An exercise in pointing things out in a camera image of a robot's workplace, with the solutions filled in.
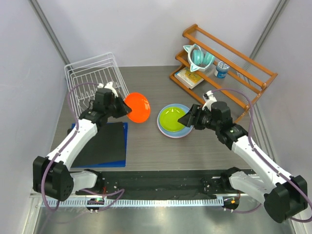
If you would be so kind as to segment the light blue plate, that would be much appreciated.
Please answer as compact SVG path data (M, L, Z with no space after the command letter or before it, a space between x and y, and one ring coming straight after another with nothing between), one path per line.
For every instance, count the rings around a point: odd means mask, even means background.
M188 113L190 109L185 105L174 103L165 106L157 116L159 130L171 138L182 138L192 131L192 127L186 127L178 122L178 119Z

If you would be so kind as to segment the orange plate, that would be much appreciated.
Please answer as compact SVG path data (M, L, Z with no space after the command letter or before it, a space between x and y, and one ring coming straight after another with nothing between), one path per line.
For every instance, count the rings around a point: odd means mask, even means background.
M147 98L138 92L130 93L125 103L132 109L127 117L134 123L144 123L151 114L151 106Z

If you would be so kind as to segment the green plate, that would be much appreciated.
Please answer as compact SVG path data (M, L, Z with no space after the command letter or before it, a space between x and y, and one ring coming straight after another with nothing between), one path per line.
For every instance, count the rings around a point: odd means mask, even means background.
M185 115L185 111L177 106L165 107L159 116L161 127L168 132L181 131L185 126L178 120Z

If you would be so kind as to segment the pink plate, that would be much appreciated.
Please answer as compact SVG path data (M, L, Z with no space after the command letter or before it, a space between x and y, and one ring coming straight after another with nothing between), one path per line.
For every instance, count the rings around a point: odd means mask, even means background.
M182 137L187 136L192 131L192 128L185 127L182 130L177 131L177 132L169 132L167 130L160 128L160 131L165 136L170 137L170 138L182 138Z

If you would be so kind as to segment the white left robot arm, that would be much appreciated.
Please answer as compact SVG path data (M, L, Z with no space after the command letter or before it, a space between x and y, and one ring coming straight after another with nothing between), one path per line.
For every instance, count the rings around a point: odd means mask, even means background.
M86 169L70 173L69 170L85 145L107 125L108 118L120 118L130 112L131 108L112 82L99 83L92 107L76 117L75 128L46 157L38 156L34 160L34 191L40 193L43 199L48 196L58 201L65 201L72 192L83 189L100 194L104 183L98 172Z

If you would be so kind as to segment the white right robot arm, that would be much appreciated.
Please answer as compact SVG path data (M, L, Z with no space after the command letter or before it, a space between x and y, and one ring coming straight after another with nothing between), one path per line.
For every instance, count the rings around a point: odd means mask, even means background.
M240 156L259 176L254 179L238 168L231 168L222 175L220 187L230 193L244 192L262 204L267 214L277 223L293 219L312 205L308 198L306 180L292 176L278 166L252 140L248 132L233 122L228 105L213 102L210 107L194 104L178 122L197 130L213 130L218 140Z

